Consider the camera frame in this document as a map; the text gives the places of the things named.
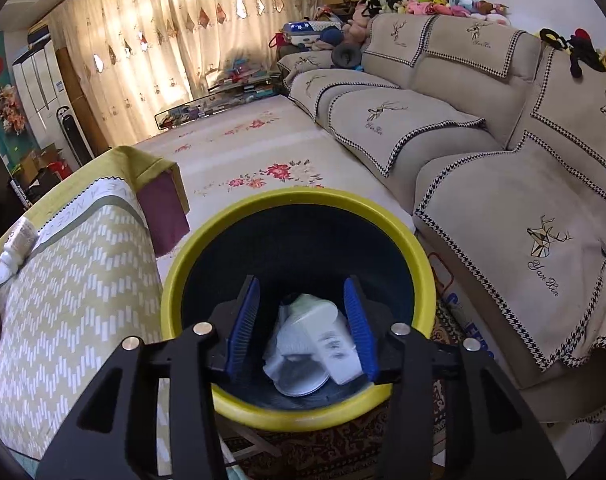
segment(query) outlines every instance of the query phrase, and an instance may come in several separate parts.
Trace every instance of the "bag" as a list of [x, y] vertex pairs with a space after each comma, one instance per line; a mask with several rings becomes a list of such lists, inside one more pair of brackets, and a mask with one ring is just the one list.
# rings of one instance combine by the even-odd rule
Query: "bag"
[[279, 48], [280, 46], [286, 46], [291, 44], [288, 40], [285, 39], [285, 34], [282, 32], [277, 32], [274, 37], [270, 40], [268, 46], [270, 48]]

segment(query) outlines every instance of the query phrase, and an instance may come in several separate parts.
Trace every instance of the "sofa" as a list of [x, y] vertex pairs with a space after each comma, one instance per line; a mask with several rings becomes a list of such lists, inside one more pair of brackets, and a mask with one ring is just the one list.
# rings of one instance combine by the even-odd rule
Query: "sofa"
[[413, 215], [538, 419], [606, 420], [606, 73], [452, 16], [380, 14], [362, 54], [282, 58], [289, 98]]

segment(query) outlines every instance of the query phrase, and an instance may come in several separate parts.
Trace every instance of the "armrest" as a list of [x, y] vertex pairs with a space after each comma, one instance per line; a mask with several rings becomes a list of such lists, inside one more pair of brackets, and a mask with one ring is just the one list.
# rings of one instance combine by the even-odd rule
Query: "armrest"
[[288, 90], [291, 88], [292, 81], [298, 74], [319, 68], [331, 68], [332, 65], [331, 50], [297, 52], [284, 56], [279, 61], [279, 67], [285, 77], [283, 83]]

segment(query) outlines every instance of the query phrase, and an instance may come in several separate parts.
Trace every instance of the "pink plush toy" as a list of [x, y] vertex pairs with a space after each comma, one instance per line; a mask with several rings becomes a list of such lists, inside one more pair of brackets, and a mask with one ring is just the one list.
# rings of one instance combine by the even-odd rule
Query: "pink plush toy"
[[434, 10], [434, 4], [432, 2], [424, 2], [422, 4], [417, 4], [416, 2], [410, 2], [410, 5], [407, 9], [407, 12], [410, 14], [417, 15], [432, 15], [436, 14], [436, 10]]
[[450, 5], [449, 10], [452, 11], [452, 15], [457, 18], [469, 18], [471, 12], [467, 10], [465, 7], [461, 7], [458, 5]]
[[368, 0], [360, 0], [356, 5], [356, 10], [347, 25], [343, 26], [344, 43], [355, 43], [361, 45], [368, 38], [369, 16], [363, 14], [368, 8]]
[[437, 14], [445, 14], [446, 16], [454, 16], [452, 9], [442, 4], [434, 4], [434, 10]]

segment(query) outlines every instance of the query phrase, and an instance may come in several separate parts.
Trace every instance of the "purple cloth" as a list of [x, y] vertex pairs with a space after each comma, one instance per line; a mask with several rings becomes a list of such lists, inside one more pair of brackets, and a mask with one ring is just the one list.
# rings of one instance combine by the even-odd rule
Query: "purple cloth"
[[145, 213], [154, 254], [163, 256], [190, 232], [172, 175], [169, 172], [160, 174], [145, 185], [136, 197]]

